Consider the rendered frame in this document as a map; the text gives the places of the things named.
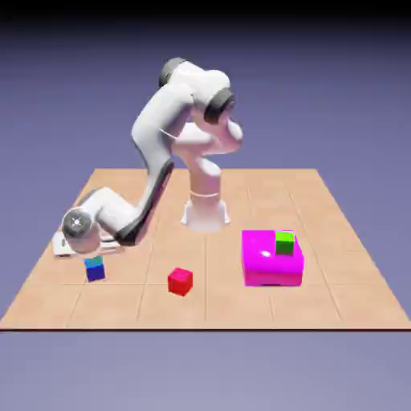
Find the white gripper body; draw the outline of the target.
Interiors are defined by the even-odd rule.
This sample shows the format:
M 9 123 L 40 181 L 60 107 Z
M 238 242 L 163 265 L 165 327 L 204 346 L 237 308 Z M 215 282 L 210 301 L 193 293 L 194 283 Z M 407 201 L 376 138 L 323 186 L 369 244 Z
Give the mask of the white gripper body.
M 71 257 L 79 255 L 79 253 L 75 252 L 70 247 L 61 231 L 58 231 L 53 235 L 53 238 L 51 240 L 51 247 L 54 256 L 56 257 Z M 122 252 L 124 252 L 124 248 L 114 240 L 113 236 L 102 232 L 100 234 L 100 246 L 96 250 L 88 254 L 83 254 L 83 256 L 85 258 L 91 258 L 94 255 L 119 254 Z

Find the small blue cube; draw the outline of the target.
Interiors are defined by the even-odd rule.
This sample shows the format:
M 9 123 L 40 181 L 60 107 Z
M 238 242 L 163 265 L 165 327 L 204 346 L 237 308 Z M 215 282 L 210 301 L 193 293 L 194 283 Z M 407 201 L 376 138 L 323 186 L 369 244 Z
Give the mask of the small blue cube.
M 86 268 L 86 276 L 88 282 L 93 282 L 105 278 L 103 259 L 100 255 L 93 258 L 86 258 L 83 262 Z

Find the small red cube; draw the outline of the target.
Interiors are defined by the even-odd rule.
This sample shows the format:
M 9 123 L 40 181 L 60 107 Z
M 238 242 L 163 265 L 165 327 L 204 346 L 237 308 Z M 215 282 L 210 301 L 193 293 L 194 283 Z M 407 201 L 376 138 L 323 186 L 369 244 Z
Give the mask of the small red cube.
M 172 294 L 185 296 L 193 287 L 193 273 L 176 267 L 168 276 L 168 291 Z

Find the small green cube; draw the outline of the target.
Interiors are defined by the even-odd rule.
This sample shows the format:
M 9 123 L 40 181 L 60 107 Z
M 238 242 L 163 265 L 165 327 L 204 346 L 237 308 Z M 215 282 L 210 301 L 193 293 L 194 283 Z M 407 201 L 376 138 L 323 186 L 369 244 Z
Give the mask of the small green cube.
M 275 231 L 275 253 L 293 255 L 295 249 L 295 232 L 293 230 Z

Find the large magenta box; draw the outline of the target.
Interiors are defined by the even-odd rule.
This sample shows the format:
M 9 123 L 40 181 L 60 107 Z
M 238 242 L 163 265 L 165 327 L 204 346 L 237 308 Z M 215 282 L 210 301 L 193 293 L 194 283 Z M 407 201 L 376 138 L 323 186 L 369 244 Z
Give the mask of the large magenta box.
M 242 269 L 248 287 L 298 287 L 302 283 L 304 256 L 295 236 L 293 255 L 275 253 L 276 230 L 242 231 Z

